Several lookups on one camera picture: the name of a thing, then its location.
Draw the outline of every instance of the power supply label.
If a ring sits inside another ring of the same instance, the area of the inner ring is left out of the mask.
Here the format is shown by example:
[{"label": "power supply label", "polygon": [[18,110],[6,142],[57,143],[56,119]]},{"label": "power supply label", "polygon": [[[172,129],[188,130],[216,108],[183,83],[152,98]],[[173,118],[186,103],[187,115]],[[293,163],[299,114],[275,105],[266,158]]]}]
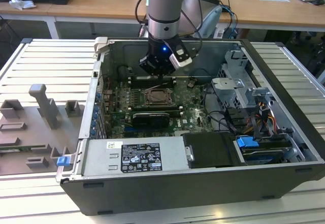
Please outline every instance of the power supply label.
[{"label": "power supply label", "polygon": [[159,144],[123,144],[121,156],[121,171],[153,172],[162,171]]}]

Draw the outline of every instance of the table leg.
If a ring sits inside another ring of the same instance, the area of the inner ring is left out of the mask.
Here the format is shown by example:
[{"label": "table leg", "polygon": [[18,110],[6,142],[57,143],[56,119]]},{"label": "table leg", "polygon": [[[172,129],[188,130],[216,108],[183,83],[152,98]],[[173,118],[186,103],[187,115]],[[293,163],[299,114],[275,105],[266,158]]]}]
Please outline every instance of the table leg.
[{"label": "table leg", "polygon": [[61,34],[56,26],[56,20],[54,17],[44,17],[44,21],[47,23],[52,39],[61,39]]},{"label": "table leg", "polygon": [[249,28],[240,28],[238,30],[237,39],[245,39],[249,33]]},{"label": "table leg", "polygon": [[96,30],[95,30],[95,24],[93,22],[89,23],[90,24],[90,31],[92,35],[96,34]]}]

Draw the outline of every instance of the gray plastic block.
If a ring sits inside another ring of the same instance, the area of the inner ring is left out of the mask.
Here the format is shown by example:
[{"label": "gray plastic block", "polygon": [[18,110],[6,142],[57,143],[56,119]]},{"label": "gray plastic block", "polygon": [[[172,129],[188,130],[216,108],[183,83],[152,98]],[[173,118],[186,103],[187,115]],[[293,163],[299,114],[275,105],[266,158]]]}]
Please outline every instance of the gray plastic block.
[{"label": "gray plastic block", "polygon": [[64,147],[64,149],[63,149],[63,154],[62,155],[65,155],[65,154],[70,154],[70,151],[69,151],[68,147]]},{"label": "gray plastic block", "polygon": [[27,125],[25,122],[8,122],[0,124],[0,132],[8,132],[8,131],[21,131],[25,130]]},{"label": "gray plastic block", "polygon": [[68,117],[80,116],[80,107],[78,101],[67,101],[66,112]]},{"label": "gray plastic block", "polygon": [[51,104],[45,94],[45,84],[33,84],[29,89],[29,94],[34,97],[40,106],[42,114],[51,129],[56,129],[58,126],[56,114],[51,109]]},{"label": "gray plastic block", "polygon": [[18,100],[5,100],[0,107],[0,112],[5,119],[18,119],[16,111],[23,109]]},{"label": "gray plastic block", "polygon": [[20,143],[20,139],[18,137],[11,138],[0,138],[0,147],[3,146],[15,146]]},{"label": "gray plastic block", "polygon": [[49,144],[46,144],[44,147],[31,148],[31,151],[35,154],[50,153],[52,151],[52,148]]},{"label": "gray plastic block", "polygon": [[26,165],[30,168],[48,168],[49,163],[44,158],[44,156],[41,157],[29,157],[27,158]]},{"label": "gray plastic block", "polygon": [[[59,112],[59,109],[57,108],[54,99],[48,99],[48,100],[49,100],[49,103],[50,103],[50,107],[51,107],[51,111],[52,111],[52,113],[53,113],[55,116],[57,116],[57,114],[58,114],[58,112]],[[37,110],[39,111],[41,117],[44,117],[41,108],[37,108]]]},{"label": "gray plastic block", "polygon": [[52,152],[50,155],[50,159],[53,160],[53,162],[56,164],[57,159],[60,157],[60,153],[57,151],[55,147],[52,148]]}]

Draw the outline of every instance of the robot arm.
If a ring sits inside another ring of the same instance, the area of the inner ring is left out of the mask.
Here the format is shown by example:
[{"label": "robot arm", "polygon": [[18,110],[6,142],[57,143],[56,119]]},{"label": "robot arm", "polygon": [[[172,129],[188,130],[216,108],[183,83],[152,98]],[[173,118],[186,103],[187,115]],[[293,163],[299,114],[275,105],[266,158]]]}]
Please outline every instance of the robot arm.
[{"label": "robot arm", "polygon": [[149,47],[140,66],[150,75],[164,76],[192,63],[195,49],[188,50],[178,36],[184,0],[149,0]]}]

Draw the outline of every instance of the warning symbol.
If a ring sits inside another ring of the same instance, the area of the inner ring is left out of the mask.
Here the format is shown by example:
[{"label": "warning symbol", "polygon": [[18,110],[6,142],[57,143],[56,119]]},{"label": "warning symbol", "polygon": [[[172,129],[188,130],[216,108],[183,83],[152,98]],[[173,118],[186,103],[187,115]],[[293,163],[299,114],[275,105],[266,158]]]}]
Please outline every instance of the warning symbol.
[{"label": "warning symbol", "polygon": [[123,163],[130,163],[130,157],[129,156],[123,156],[122,162]]}]

